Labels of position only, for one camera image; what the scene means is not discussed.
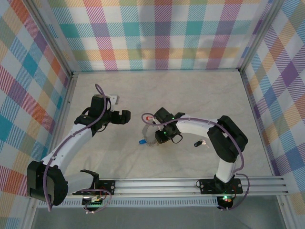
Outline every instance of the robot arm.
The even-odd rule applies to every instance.
[[[52,205],[59,205],[65,197],[73,192],[79,191],[84,188],[95,188],[95,183],[99,180],[99,175],[87,171],[81,170],[79,173],[64,176],[64,173],[72,161],[74,156],[86,144],[97,132],[103,131],[109,123],[112,124],[126,124],[129,122],[131,112],[123,110],[122,114],[115,111],[115,105],[118,104],[119,96],[111,94],[106,97],[106,112],[101,119],[93,124],[90,128],[84,129],[78,134],[75,132],[83,129],[87,125],[96,121],[102,114],[104,108],[104,98],[102,95],[94,95],[91,100],[91,106],[86,108],[82,114],[76,118],[74,126],[69,134],[62,140],[49,155],[44,157],[40,162],[32,161],[28,165],[28,185],[27,194],[30,197],[46,201],[43,192],[43,173],[46,165],[52,158],[49,170],[47,172],[47,193]],[[60,147],[56,157],[54,152]]]
[[[160,124],[166,123],[173,119],[178,121],[171,122],[163,126],[162,130],[155,132],[155,137],[159,144],[172,140],[176,135],[183,133],[195,134],[207,137],[211,140],[220,161],[216,175],[214,176],[215,187],[223,192],[227,185],[234,177],[235,163],[239,153],[231,139],[225,135],[217,126],[212,126],[209,123],[190,120],[189,115],[177,113],[175,116],[170,114],[163,107],[154,115],[156,122]],[[222,116],[218,120],[210,120],[223,126],[237,142],[241,151],[244,150],[248,143],[247,137],[237,127],[237,125],[227,116]]]

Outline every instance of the marble-patterned surface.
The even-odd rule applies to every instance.
[[[118,110],[127,109],[132,118],[126,125],[108,125],[87,143],[69,165],[66,174],[85,168],[104,178],[204,177],[213,176],[218,156],[213,147],[193,144],[200,137],[184,134],[179,144],[171,141],[148,147],[142,139],[141,114],[155,113],[162,106],[170,113],[194,117],[230,116],[249,139],[244,151],[243,172],[269,176],[270,167],[238,72],[111,72],[79,75],[71,102],[65,134],[75,118],[97,94],[98,83],[106,94],[118,94]]]

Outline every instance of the colorful plaid fabric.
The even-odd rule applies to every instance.
[[[305,227],[305,0],[286,0],[244,80],[276,175]]]
[[[237,68],[272,1],[49,0],[45,20],[74,70]]]
[[[0,228],[27,208],[26,168],[46,155],[68,77],[21,0],[0,0]]]

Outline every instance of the enclosure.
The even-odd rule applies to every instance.
[[[303,0],[1,0],[0,228],[304,228],[304,12]],[[49,213],[26,197],[27,166],[69,134],[96,83],[131,119],[96,133],[65,176],[115,180],[113,199],[86,215],[68,196]],[[238,208],[196,187],[217,171],[208,139],[139,144],[141,115],[161,107],[244,132]]]

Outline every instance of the metal extrusion frame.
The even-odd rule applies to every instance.
[[[156,70],[140,70],[140,71],[134,71],[134,70],[120,70],[120,72],[124,72],[124,73],[145,73],[145,72],[153,72]],[[177,71],[183,71],[183,72],[204,72],[204,73],[208,73],[208,72],[237,72],[238,69],[235,68],[222,68],[222,69],[170,69],[170,70],[157,70],[158,72],[177,72]],[[113,73],[115,74],[116,71],[93,71],[93,72],[79,72],[79,71],[74,71],[74,74],[103,74],[103,73]]]
[[[54,129],[54,136],[51,141],[51,146],[49,148],[49,153],[55,148],[55,146],[61,141],[63,130],[66,125],[67,116],[69,113],[72,97],[74,94],[75,86],[77,82],[77,75],[74,75],[68,83],[67,92],[63,100],[61,113],[59,115],[58,122]],[[36,208],[39,205],[39,201],[33,198],[29,198],[28,208],[25,213],[25,217],[21,223],[21,229],[30,229],[34,220]]]
[[[108,207],[216,207],[217,196],[202,195],[196,182],[201,178],[125,178],[115,179],[115,193]],[[241,179],[244,193],[248,182]],[[250,177],[249,196],[286,196],[288,190],[282,177]],[[47,208],[39,201],[38,208]],[[54,208],[83,207],[82,196],[68,196]]]
[[[261,42],[265,38],[265,35],[267,34],[269,28],[271,27],[272,22],[274,21],[275,17],[279,13],[283,3],[285,0],[274,0],[272,3],[272,6],[268,12],[268,15],[266,16],[265,20],[262,23],[261,28],[257,32],[256,38],[250,47],[244,62],[242,63],[242,66],[240,67],[240,72],[243,74],[250,64],[251,60],[253,59],[258,47],[260,46]]]
[[[260,125],[259,125],[258,119],[257,119],[257,117],[256,117],[256,115],[255,115],[254,107],[253,107],[252,104],[251,104],[250,93],[249,93],[249,91],[247,90],[247,85],[246,85],[245,81],[243,80],[242,72],[239,72],[239,73],[240,73],[240,76],[241,76],[241,79],[242,79],[242,82],[243,82],[243,85],[244,85],[244,90],[245,90],[245,92],[246,92],[246,94],[247,94],[247,97],[248,97],[248,101],[249,101],[249,104],[250,104],[250,107],[251,107],[251,110],[252,110],[252,115],[253,115],[253,119],[254,119],[255,124],[256,124],[256,128],[257,128],[258,134],[259,134],[259,136],[260,136],[260,138],[261,138],[261,141],[262,141],[262,145],[263,145],[263,148],[264,148],[264,152],[265,152],[265,155],[266,155],[266,158],[267,158],[267,161],[268,161],[268,165],[269,165],[271,174],[274,176],[274,171],[273,171],[273,169],[272,169],[271,160],[270,160],[270,158],[269,158],[269,156],[268,156],[267,147],[266,147],[266,145],[265,145],[265,143],[264,143],[263,133],[262,133],[262,132],[260,131],[260,129],[259,129],[259,126],[260,126]]]
[[[288,229],[302,228],[299,220],[295,217],[294,207],[289,196],[277,196],[277,201],[282,212],[285,225]]]
[[[50,33],[48,26],[46,25],[44,19],[39,13],[39,10],[37,9],[36,5],[32,2],[32,0],[22,0],[24,5],[27,7],[28,11],[32,15],[33,19],[35,20],[38,28],[40,29],[43,37],[49,44],[51,50],[54,52],[54,55],[56,56],[57,60],[63,67],[63,70],[67,75],[72,77],[72,71],[70,70],[69,64],[66,61],[66,58],[62,54],[60,48],[58,47],[55,38]]]

